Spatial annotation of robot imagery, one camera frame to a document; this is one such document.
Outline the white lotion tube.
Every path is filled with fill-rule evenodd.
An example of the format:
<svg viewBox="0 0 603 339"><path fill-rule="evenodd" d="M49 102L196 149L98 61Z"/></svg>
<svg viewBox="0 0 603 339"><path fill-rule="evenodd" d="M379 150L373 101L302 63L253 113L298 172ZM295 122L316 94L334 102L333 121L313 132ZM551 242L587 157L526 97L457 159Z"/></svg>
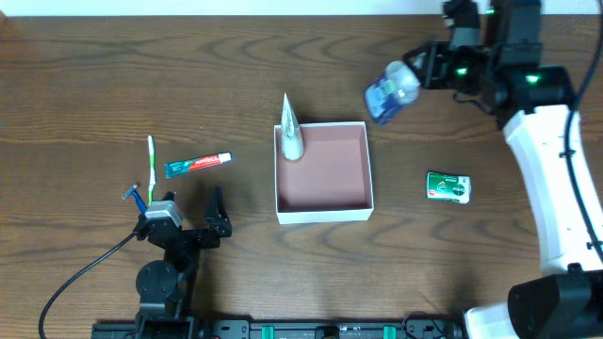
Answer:
<svg viewBox="0 0 603 339"><path fill-rule="evenodd" d="M302 130L286 93L281 116L281 152L292 162L299 161L304 153Z"/></svg>

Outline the blue hand soap pump bottle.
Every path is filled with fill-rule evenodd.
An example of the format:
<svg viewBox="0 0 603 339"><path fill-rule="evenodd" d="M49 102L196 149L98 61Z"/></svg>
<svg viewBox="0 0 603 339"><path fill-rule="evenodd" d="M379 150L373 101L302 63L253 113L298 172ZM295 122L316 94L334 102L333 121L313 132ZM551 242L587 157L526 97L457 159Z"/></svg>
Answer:
<svg viewBox="0 0 603 339"><path fill-rule="evenodd" d="M391 122L419 96L421 84L402 61L389 63L365 90L368 115L379 125Z"/></svg>

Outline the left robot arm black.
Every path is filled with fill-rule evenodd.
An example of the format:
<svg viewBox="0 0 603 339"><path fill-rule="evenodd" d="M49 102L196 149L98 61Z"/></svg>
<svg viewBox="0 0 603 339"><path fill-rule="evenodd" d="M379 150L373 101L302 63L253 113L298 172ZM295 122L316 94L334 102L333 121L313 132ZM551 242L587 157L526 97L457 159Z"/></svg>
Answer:
<svg viewBox="0 0 603 339"><path fill-rule="evenodd" d="M211 327L192 314L191 302L199 271L199 252L216 249L223 238L232 235L233 227L227 214L222 192L215 187L204 212L202 229L182 228L183 215L166 193L152 202L139 216L134 229L137 240L146 240L164 251L140 269L136 288L140 296L136 316L136 339L147 338L209 338Z"/></svg>

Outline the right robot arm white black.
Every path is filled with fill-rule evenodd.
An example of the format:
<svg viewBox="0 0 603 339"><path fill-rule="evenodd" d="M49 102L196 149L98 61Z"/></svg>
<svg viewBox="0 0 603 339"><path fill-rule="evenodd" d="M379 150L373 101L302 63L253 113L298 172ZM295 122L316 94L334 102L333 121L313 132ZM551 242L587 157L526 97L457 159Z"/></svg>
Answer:
<svg viewBox="0 0 603 339"><path fill-rule="evenodd" d="M468 94L496 119L521 170L542 277L463 315L466 338L590 338L602 333L602 207L581 144L567 70L542 63L538 0L443 5L450 38L403 56L424 89Z"/></svg>

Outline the green soap bar package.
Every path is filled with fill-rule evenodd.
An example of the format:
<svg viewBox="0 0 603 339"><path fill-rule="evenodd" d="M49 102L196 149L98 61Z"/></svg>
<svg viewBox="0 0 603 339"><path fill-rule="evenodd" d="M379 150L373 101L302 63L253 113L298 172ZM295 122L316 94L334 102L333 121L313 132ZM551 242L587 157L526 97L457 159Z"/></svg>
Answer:
<svg viewBox="0 0 603 339"><path fill-rule="evenodd" d="M469 176L450 175L430 171L426 174L426 199L468 204L471 196Z"/></svg>

